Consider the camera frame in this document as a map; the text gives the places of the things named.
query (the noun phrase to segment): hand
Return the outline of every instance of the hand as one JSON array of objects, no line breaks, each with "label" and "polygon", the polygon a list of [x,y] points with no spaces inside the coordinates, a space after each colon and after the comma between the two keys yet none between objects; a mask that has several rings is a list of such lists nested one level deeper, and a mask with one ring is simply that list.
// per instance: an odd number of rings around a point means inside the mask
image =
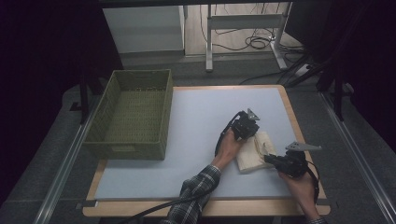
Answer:
[{"label": "hand", "polygon": [[246,143],[246,140],[235,140],[233,130],[230,128],[227,130],[227,133],[224,134],[219,147],[218,155],[211,164],[218,167],[220,170],[223,170],[230,163],[230,161],[236,157],[244,143]]},{"label": "hand", "polygon": [[277,173],[288,185],[291,195],[303,209],[306,218],[308,220],[320,218],[318,210],[315,207],[315,190],[311,175],[309,175],[309,173],[305,173],[300,178],[291,178],[282,172]]}]

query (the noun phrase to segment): black curtain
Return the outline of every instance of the black curtain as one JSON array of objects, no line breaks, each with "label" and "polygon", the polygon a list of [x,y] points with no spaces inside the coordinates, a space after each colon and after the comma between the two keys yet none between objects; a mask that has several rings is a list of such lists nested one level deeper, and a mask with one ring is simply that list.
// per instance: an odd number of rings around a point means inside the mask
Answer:
[{"label": "black curtain", "polygon": [[66,1],[0,2],[3,202],[55,120],[65,91],[122,69],[103,10]]},{"label": "black curtain", "polygon": [[373,1],[344,54],[351,102],[396,151],[396,3]]}]

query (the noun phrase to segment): wrist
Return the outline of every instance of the wrist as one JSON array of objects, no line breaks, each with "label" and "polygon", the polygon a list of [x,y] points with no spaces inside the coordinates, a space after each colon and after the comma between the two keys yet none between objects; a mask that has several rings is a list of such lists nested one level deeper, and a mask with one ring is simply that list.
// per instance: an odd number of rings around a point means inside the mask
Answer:
[{"label": "wrist", "polygon": [[320,215],[314,203],[310,203],[310,204],[300,203],[300,206],[303,209],[305,217],[308,221],[316,220],[320,218]]},{"label": "wrist", "polygon": [[326,219],[320,217],[314,220],[308,220],[305,224],[327,224]]},{"label": "wrist", "polygon": [[215,157],[215,159],[213,159],[213,161],[210,164],[218,167],[222,171],[228,165],[228,163],[230,163],[229,160],[220,157]]}]

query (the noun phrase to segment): plaid shirt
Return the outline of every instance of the plaid shirt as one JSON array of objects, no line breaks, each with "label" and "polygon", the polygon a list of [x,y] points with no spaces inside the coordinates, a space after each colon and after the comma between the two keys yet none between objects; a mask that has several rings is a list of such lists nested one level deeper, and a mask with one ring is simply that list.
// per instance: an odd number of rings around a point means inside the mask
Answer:
[{"label": "plaid shirt", "polygon": [[[221,172],[219,168],[208,165],[198,175],[185,180],[180,191],[180,198],[187,198],[211,189],[220,181]],[[195,224],[201,217],[204,207],[209,201],[210,195],[206,195],[196,201],[179,203],[173,205],[169,210],[168,217],[161,224]],[[312,220],[307,224],[327,224],[324,218]]]}]

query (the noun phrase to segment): folded cloth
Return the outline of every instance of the folded cloth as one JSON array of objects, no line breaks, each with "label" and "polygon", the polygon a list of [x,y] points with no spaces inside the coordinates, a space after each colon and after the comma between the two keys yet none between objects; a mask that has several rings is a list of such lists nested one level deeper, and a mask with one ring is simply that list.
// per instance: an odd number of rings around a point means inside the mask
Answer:
[{"label": "folded cloth", "polygon": [[270,168],[274,165],[264,161],[264,155],[276,155],[276,149],[267,132],[257,132],[242,146],[236,160],[241,173],[261,168]]}]

